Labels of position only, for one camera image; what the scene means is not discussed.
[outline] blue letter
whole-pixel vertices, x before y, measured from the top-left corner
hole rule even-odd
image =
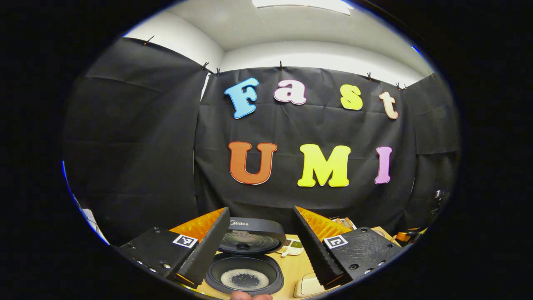
[[[234,118],[240,119],[245,115],[251,114],[255,110],[255,105],[249,104],[246,99],[250,99],[251,101],[257,99],[257,94],[255,93],[254,88],[249,85],[257,86],[258,84],[259,81],[251,77],[224,91],[224,94],[230,95],[233,106],[235,106],[235,113],[233,114]]]

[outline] white ceiling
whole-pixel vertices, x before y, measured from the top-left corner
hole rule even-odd
[[[188,0],[166,10],[203,31],[224,51],[281,41],[320,41],[374,51],[426,76],[428,62],[381,20],[305,6],[256,8],[251,0]]]

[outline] rice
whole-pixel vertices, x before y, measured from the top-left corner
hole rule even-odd
[[[265,274],[251,269],[229,270],[222,274],[220,281],[229,288],[239,290],[261,289],[269,284]]]

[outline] human hand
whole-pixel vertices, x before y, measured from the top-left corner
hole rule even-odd
[[[231,293],[230,300],[272,300],[272,296],[265,294],[265,295],[256,295],[252,297],[248,293],[236,290]]]

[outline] black fabric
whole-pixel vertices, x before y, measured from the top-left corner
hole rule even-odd
[[[250,77],[259,81],[254,87],[257,100],[253,104],[257,109],[236,120],[232,101],[224,91]],[[278,82],[287,79],[305,85],[305,104],[274,99]],[[343,108],[343,84],[356,85],[361,90],[361,110]],[[378,97],[384,91],[396,101],[397,120],[385,114]],[[294,233],[289,220],[292,206],[297,205],[327,217],[349,217],[356,226],[382,226],[391,231],[403,215],[415,177],[414,124],[404,97],[404,91],[388,83],[318,68],[253,68],[210,76],[200,103],[195,139],[199,212],[228,206],[232,216],[274,220],[287,233]],[[252,144],[246,162],[249,173],[259,170],[258,143],[278,146],[273,154],[272,174],[265,183],[247,185],[232,178],[228,149],[232,141]],[[325,158],[335,146],[349,146],[349,186],[320,186],[317,182],[314,187],[299,187],[303,144],[317,144]],[[376,148],[380,146],[392,147],[391,181],[376,185]]]
[[[459,113],[444,81],[433,74],[416,82],[406,90],[405,101],[415,126],[416,176],[396,231],[429,226],[434,219],[430,212],[439,205],[435,193],[445,193],[442,211],[453,192],[460,158]]]
[[[119,39],[78,79],[63,133],[72,192],[117,245],[198,215],[192,148],[207,71],[142,44]]]

